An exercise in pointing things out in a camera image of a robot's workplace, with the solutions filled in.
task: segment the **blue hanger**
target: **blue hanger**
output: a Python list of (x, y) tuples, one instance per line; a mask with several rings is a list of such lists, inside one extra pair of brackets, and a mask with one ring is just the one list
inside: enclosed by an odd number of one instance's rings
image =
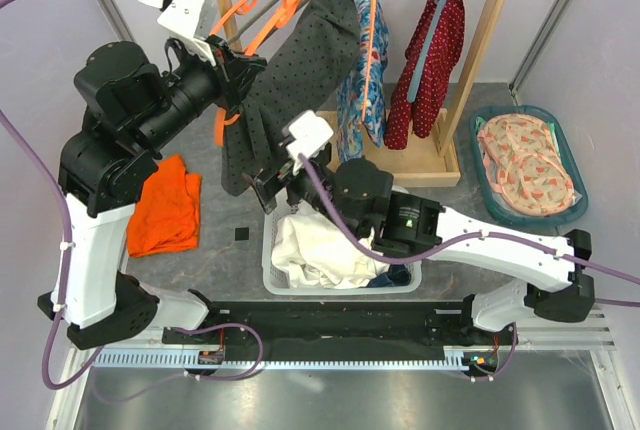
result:
[(427, 61), (429, 48), (431, 47), (431, 41), (433, 40), (433, 35), (436, 33), (436, 28), (438, 28), (440, 15), (442, 15), (442, 10), (444, 10), (444, 6), (446, 5), (446, 3), (447, 0), (438, 0), (436, 11), (433, 14), (433, 18), (431, 19), (431, 25), (429, 25), (427, 38), (425, 38), (424, 40), (424, 44), (422, 45), (422, 50), (420, 52), (420, 57), (418, 58), (418, 63), (416, 64), (416, 68), (413, 70), (413, 75), (411, 76), (411, 83), (409, 84), (409, 91), (407, 92), (407, 102), (409, 103), (413, 103), (416, 101), (418, 88), (420, 87), (420, 79), (422, 78), (422, 70), (424, 69), (424, 65)]

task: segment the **dark blue cloth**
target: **dark blue cloth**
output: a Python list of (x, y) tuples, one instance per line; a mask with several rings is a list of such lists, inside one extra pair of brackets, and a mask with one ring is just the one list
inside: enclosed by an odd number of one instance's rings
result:
[(404, 287), (411, 282), (411, 272), (404, 265), (391, 265), (389, 270), (369, 280), (367, 288)]

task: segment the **dark gray garment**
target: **dark gray garment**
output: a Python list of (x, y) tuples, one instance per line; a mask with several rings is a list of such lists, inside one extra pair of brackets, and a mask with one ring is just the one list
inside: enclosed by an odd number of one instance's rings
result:
[(327, 100), (358, 58), (359, 39), (353, 0), (309, 0), (242, 102), (242, 116), (225, 127), (222, 187), (229, 194), (247, 189), (244, 173), (256, 175), (270, 163), (289, 122)]

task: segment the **white cloth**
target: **white cloth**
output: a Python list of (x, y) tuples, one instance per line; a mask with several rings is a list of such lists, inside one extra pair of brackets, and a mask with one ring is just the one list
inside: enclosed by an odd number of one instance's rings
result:
[[(371, 248), (371, 238), (360, 243)], [(302, 202), (278, 222), (271, 263), (289, 276), (291, 288), (360, 288), (389, 265), (357, 250), (324, 216)]]

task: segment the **cable clip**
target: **cable clip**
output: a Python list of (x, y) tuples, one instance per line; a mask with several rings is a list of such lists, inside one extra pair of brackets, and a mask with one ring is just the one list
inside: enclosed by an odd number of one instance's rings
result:
[(75, 248), (76, 242), (60, 242), (60, 251), (64, 252), (70, 248)]

